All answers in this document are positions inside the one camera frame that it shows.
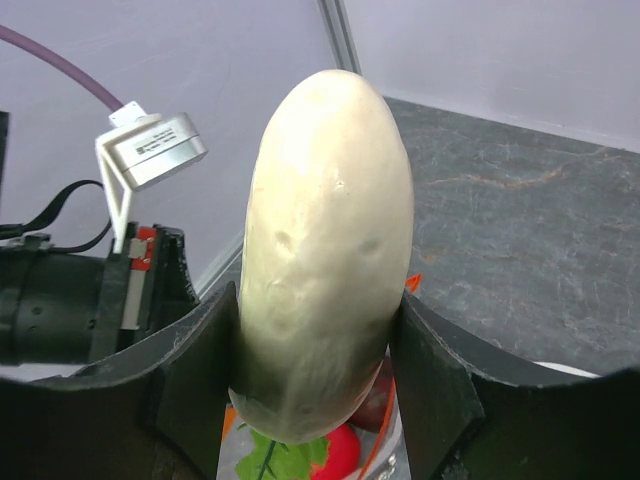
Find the white radish with leaves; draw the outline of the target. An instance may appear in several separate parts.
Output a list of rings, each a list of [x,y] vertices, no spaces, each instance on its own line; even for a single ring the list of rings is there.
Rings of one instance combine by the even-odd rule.
[[[248,198],[229,397],[241,479],[307,479],[312,445],[363,404],[405,291],[411,167],[362,76],[317,72],[269,120]]]

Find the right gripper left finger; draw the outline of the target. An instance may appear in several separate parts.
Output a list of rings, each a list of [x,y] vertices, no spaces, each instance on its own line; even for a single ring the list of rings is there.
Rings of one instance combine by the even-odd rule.
[[[4,479],[213,479],[236,287],[69,377],[1,381]]]

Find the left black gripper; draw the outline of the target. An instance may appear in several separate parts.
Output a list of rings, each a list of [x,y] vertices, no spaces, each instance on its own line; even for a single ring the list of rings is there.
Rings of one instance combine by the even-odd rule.
[[[199,304],[181,230],[128,224],[120,254],[90,276],[89,361],[102,360],[181,319]]]

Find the clear zip top bag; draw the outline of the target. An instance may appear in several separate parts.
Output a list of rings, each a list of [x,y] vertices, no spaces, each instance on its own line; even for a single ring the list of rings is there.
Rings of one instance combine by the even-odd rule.
[[[411,294],[415,294],[422,282],[422,274],[414,274],[406,280],[406,288]],[[394,451],[401,443],[403,433],[402,422],[400,420],[399,405],[396,394],[395,379],[391,381],[391,388],[387,398],[387,405],[381,429],[377,433],[376,440],[363,462],[362,468],[352,472],[344,479],[378,479],[393,473],[396,465],[396,453]],[[222,430],[222,442],[227,435],[235,428],[239,430],[243,425],[237,420],[237,412],[229,405],[226,407],[224,424]],[[389,468],[391,473],[381,474],[379,472]]]

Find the dark red onion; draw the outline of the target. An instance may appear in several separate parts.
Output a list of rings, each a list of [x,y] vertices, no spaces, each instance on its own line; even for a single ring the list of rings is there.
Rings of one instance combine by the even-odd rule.
[[[378,433],[384,420],[393,380],[391,358],[386,356],[363,403],[348,420],[361,430]]]

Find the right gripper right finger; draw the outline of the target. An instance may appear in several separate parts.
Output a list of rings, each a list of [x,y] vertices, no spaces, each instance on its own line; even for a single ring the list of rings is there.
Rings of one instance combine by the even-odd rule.
[[[415,479],[635,479],[639,370],[583,378],[402,299],[391,344]]]

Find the red apple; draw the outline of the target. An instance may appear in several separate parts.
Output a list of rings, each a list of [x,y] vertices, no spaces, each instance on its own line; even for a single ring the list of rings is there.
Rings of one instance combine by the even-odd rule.
[[[313,466],[312,480],[342,480],[360,464],[361,443],[351,426],[343,424],[327,435],[328,457],[325,464]]]

